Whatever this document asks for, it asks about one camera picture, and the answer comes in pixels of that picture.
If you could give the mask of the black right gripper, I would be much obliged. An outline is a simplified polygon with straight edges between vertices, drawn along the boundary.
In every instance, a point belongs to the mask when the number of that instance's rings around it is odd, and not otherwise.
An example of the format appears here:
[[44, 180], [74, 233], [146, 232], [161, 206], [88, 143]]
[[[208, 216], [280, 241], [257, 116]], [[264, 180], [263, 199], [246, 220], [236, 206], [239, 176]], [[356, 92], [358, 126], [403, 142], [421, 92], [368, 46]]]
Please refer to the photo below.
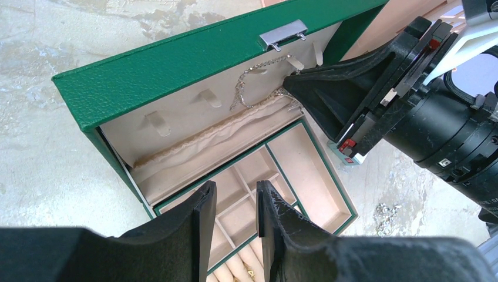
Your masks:
[[423, 81], [456, 40], [450, 25], [417, 17], [381, 47], [283, 81], [350, 157], [380, 140], [454, 187], [497, 186], [497, 90], [472, 96], [450, 79]]

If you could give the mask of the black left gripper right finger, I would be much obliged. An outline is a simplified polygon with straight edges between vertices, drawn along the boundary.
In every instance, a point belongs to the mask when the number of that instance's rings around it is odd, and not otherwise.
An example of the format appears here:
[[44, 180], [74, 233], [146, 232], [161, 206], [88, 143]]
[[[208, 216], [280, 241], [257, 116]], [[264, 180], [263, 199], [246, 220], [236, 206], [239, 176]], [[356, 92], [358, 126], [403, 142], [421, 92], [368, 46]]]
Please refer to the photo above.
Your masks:
[[257, 183], [266, 281], [496, 281], [481, 252], [450, 237], [339, 237]]

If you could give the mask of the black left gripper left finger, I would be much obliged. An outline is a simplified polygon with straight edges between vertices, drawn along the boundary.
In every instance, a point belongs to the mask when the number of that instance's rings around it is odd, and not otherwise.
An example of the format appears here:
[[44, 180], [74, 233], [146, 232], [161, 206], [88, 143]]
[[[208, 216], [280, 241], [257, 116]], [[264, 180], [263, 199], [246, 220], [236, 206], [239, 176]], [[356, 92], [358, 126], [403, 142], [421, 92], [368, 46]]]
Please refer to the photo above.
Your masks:
[[80, 227], [1, 229], [2, 281], [205, 281], [217, 187], [120, 237]]

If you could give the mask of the green jewelry box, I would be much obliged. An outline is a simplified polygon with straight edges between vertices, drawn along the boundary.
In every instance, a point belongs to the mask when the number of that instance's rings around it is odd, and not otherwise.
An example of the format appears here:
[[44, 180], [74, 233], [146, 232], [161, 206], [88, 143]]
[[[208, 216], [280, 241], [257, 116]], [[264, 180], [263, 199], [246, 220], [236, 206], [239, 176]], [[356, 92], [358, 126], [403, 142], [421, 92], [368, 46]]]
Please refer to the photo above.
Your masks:
[[383, 6], [286, 1], [52, 80], [151, 218], [216, 182], [205, 281], [263, 281], [258, 181], [332, 234], [358, 218], [325, 135], [282, 82], [340, 60]]

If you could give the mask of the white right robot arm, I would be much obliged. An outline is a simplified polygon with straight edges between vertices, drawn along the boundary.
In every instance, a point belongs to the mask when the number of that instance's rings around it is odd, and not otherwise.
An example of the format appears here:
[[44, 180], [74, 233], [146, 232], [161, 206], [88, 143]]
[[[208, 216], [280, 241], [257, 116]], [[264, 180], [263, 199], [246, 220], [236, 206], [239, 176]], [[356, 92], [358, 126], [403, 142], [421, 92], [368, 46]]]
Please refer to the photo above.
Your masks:
[[497, 223], [497, 43], [456, 60], [462, 32], [417, 17], [382, 46], [298, 70], [283, 87], [340, 154], [385, 140]]

